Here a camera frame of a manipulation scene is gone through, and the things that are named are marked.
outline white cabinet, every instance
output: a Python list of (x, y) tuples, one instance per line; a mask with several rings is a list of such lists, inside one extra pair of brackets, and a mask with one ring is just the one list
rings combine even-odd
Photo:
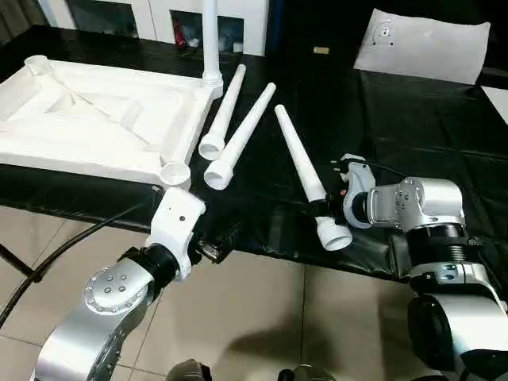
[[(171, 12), (201, 13), (203, 0), (39, 0), (52, 26), (175, 43)], [(262, 56), (269, 0), (218, 0), (218, 14), (243, 21), (244, 53)]]
[(40, 0), (51, 26), (155, 40), (148, 0)]
[[(269, 0), (218, 0), (218, 14), (244, 23), (244, 53), (262, 56)], [(175, 43), (172, 11), (202, 12), (202, 0), (150, 0), (157, 40)]]

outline floor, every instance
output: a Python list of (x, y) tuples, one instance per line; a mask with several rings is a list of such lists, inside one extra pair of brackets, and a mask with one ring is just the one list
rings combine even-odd
[[(0, 208), (0, 242), (32, 266), (87, 226)], [(106, 228), (67, 252), (0, 330), (0, 379), (29, 379), (44, 339), (76, 305), (89, 276), (145, 238)], [(0, 261), (1, 307), (22, 279)], [(300, 363), (340, 381), (433, 374), (410, 350), (411, 296), (403, 285), (241, 252), (220, 266), (203, 260), (151, 305), (113, 380), (163, 381), (190, 358), (209, 365), (219, 381), (273, 381)]]

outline white vertical pipe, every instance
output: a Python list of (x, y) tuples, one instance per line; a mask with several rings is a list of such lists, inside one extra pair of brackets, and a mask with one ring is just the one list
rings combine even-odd
[(261, 116), (267, 109), (271, 97), (277, 86), (269, 83), (254, 106), (248, 112), (244, 121), (241, 122), (231, 140), (225, 146), (220, 157), (213, 161), (205, 171), (205, 182), (218, 191), (225, 189), (233, 177), (233, 169), (243, 152), (248, 139), (251, 137), (254, 128), (259, 123)]
[(222, 74), (219, 68), (217, 0), (203, 0), (202, 27), (205, 60), (203, 81), (207, 86), (218, 87), (222, 84)]
[[(284, 139), (296, 166), (307, 199), (310, 202), (324, 200), (326, 198), (325, 188), (310, 162), (309, 156), (284, 106), (278, 105), (275, 108), (275, 114), (279, 120), (280, 128), (283, 131)], [(351, 244), (352, 235), (347, 226), (336, 225), (335, 220), (331, 217), (316, 217), (316, 222), (317, 234), (325, 250), (340, 250)]]
[(201, 139), (199, 154), (207, 160), (218, 159), (224, 149), (225, 133), (228, 130), (235, 105), (237, 104), (241, 84), (244, 81), (245, 70), (245, 65), (238, 65), (237, 72), (231, 84), (229, 84), (228, 91), (225, 93), (214, 123), (210, 127), (210, 131)]

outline table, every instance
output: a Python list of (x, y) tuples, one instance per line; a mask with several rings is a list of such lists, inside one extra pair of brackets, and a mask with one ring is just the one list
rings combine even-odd
[[(33, 27), (0, 51), (0, 80), (27, 56), (71, 60), (199, 77), (199, 54), (182, 55), (174, 45)], [(481, 87), (383, 75), (344, 68), (326, 56), (291, 62), (255, 56), (221, 56), (227, 84), (236, 66), (247, 65), (231, 126), (237, 126), (268, 82), (278, 89), (224, 191), (208, 188), (208, 162), (192, 157), (191, 191), (206, 203), (197, 229), (206, 238), (228, 237), (235, 249), (403, 281), (410, 268), (406, 241), (389, 229), (353, 229), (354, 243), (340, 252), (320, 245), (296, 170), (273, 106), (286, 106), (325, 188), (337, 184), (346, 153), (405, 173), (456, 182), (464, 194), (471, 233), (482, 237), (484, 259), (496, 286), (508, 291), (508, 128)], [(203, 133), (220, 102), (215, 102)], [(229, 136), (234, 127), (229, 129)], [(373, 169), (378, 184), (400, 178)], [(140, 200), (147, 206), (114, 226), (147, 233), (160, 194), (151, 185), (63, 172), (0, 166), (0, 204), (82, 221), (102, 221)]]

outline white plastic frame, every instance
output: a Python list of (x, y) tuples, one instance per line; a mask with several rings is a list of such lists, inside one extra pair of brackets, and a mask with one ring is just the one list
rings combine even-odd
[[(65, 29), (76, 29), (71, 11), (65, 0), (39, 0), (40, 5), (51, 26)], [(129, 4), (133, 9), (134, 20), (139, 38), (156, 40), (152, 21), (152, 12), (148, 0), (90, 0), (94, 2), (116, 2)]]
[(0, 85), (0, 163), (188, 189), (223, 93), (217, 0), (203, 4), (201, 79), (29, 57)]
[[(149, 0), (157, 40), (175, 43), (171, 11), (202, 13), (200, 0)], [(268, 20), (268, 0), (218, 0), (220, 16), (244, 20), (244, 53), (264, 55)]]

